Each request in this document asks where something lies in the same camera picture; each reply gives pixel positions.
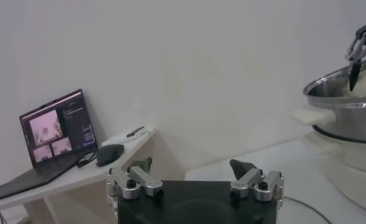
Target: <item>stainless steel pot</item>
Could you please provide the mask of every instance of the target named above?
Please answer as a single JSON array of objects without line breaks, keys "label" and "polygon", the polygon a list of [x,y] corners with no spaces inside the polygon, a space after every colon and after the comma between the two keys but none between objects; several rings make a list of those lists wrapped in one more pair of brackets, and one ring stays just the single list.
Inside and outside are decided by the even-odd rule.
[{"label": "stainless steel pot", "polygon": [[303,90],[310,108],[299,111],[296,117],[306,117],[303,113],[309,110],[313,115],[309,123],[321,134],[366,143],[366,96],[347,96],[347,85],[347,68],[311,82]]}]

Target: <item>desk leg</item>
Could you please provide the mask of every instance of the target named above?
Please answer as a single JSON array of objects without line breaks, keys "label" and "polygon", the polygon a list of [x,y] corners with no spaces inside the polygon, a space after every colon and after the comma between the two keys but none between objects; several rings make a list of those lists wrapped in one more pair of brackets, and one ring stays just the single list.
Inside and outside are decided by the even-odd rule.
[{"label": "desk leg", "polygon": [[60,224],[61,222],[59,220],[59,217],[57,216],[57,213],[55,211],[55,208],[54,208],[52,202],[50,201],[49,197],[45,197],[44,198],[44,201],[45,201],[45,204],[48,207],[48,210],[49,210],[52,218],[54,219],[55,224]]}]

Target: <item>white desk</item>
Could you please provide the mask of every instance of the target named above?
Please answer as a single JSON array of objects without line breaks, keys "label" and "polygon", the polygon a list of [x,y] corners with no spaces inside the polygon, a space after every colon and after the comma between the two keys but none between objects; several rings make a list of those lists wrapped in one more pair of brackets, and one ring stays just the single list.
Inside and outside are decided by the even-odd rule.
[{"label": "white desk", "polygon": [[[268,149],[247,153],[234,159],[255,164],[268,172],[280,170],[285,177],[285,195],[315,207],[333,223],[366,224],[366,210],[344,197],[323,175],[320,160],[304,143],[304,139],[285,142]],[[229,159],[192,169],[186,180],[235,180]],[[279,210],[279,223],[326,224],[312,210],[285,200]]]},{"label": "white desk", "polygon": [[95,165],[95,160],[80,169],[77,167],[71,168],[49,184],[1,199],[0,210],[43,198],[52,214],[52,217],[55,222],[58,223],[59,221],[56,219],[57,216],[55,211],[48,199],[49,196],[104,180],[106,173],[110,168],[122,167],[137,151],[139,151],[144,143],[151,138],[152,134],[153,130],[150,130],[141,137],[124,143],[125,151],[117,161],[114,161],[111,164],[103,167],[97,167]]}]

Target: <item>white wall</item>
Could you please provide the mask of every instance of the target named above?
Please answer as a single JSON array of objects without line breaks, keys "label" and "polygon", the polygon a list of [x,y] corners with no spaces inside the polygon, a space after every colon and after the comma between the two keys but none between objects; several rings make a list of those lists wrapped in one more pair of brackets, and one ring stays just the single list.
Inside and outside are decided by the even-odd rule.
[{"label": "white wall", "polygon": [[365,23],[356,0],[0,0],[0,182],[31,167],[18,116],[77,88],[100,142],[152,123],[184,169],[298,136]]}]

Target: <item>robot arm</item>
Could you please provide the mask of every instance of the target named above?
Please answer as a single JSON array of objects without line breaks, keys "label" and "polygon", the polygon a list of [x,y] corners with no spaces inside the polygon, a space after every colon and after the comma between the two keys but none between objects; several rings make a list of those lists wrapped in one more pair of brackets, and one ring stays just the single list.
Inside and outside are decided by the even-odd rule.
[{"label": "robot arm", "polygon": [[111,169],[106,179],[108,203],[120,224],[275,224],[284,178],[279,171],[263,175],[247,164],[231,163],[235,174],[244,173],[232,182],[161,181],[140,167],[131,167],[128,173]]},{"label": "robot arm", "polygon": [[348,67],[350,91],[353,90],[361,70],[362,59],[366,56],[366,25],[356,32],[345,58],[350,62]]}]

